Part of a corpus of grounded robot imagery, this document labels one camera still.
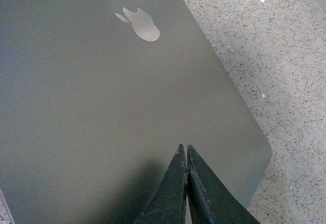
laptop lid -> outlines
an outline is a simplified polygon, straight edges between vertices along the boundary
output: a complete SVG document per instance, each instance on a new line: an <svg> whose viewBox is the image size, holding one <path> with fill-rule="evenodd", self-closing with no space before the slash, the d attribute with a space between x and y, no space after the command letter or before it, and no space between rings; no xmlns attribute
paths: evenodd
<svg viewBox="0 0 326 224"><path fill-rule="evenodd" d="M0 187L16 223L130 223L179 144L249 204L271 148L183 0L2 2Z"/></svg>

silver apple logo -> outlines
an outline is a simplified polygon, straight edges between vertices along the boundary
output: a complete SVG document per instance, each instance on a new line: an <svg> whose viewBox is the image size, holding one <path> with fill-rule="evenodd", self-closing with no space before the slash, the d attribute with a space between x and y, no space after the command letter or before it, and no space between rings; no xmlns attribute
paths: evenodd
<svg viewBox="0 0 326 224"><path fill-rule="evenodd" d="M121 14L116 13L116 16L125 23L129 23L130 21L134 32L136 32L140 38L149 42L156 41L159 38L159 30L154 25L153 19L148 13L141 9L138 9L138 11L134 13L126 8L123 8L123 12L128 19Z"/></svg>

granite countertop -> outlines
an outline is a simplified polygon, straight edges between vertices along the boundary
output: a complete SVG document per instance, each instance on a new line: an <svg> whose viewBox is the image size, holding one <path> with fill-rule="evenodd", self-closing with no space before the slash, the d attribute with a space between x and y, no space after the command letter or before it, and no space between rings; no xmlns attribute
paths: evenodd
<svg viewBox="0 0 326 224"><path fill-rule="evenodd" d="M316 0L184 0L267 136L248 210L262 223L326 221L326 14ZM0 198L0 224L8 224Z"/></svg>

